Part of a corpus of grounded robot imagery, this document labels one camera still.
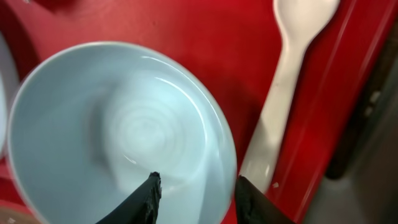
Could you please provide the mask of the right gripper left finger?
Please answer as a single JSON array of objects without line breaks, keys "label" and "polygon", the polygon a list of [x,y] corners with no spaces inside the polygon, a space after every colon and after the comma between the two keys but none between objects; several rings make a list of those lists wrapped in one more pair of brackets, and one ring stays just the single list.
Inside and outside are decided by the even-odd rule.
[{"label": "right gripper left finger", "polygon": [[156,224],[161,197],[160,174],[152,172],[127,199],[96,224]]}]

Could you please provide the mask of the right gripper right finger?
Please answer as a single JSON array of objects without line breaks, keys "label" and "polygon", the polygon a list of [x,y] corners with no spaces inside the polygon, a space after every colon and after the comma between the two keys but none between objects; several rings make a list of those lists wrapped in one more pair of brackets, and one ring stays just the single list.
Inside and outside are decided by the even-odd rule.
[{"label": "right gripper right finger", "polygon": [[238,224],[294,224],[244,176],[237,178],[234,198]]}]

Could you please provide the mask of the light blue small bowl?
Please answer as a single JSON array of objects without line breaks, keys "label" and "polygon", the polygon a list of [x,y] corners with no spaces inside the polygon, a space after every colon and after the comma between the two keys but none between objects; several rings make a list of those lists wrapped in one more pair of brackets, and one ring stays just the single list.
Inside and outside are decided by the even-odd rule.
[{"label": "light blue small bowl", "polygon": [[185,67],[126,42],[62,50],[22,82],[8,159],[42,223],[96,223],[158,172],[158,223],[221,223],[237,161],[229,124]]}]

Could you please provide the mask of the white plastic spoon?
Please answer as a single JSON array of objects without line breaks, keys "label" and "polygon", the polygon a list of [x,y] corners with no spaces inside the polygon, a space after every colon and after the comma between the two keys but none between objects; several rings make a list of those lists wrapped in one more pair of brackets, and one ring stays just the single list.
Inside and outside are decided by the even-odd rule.
[{"label": "white plastic spoon", "polygon": [[272,181],[306,50],[330,22],[339,3],[339,0],[273,0],[282,48],[239,172],[262,193]]}]

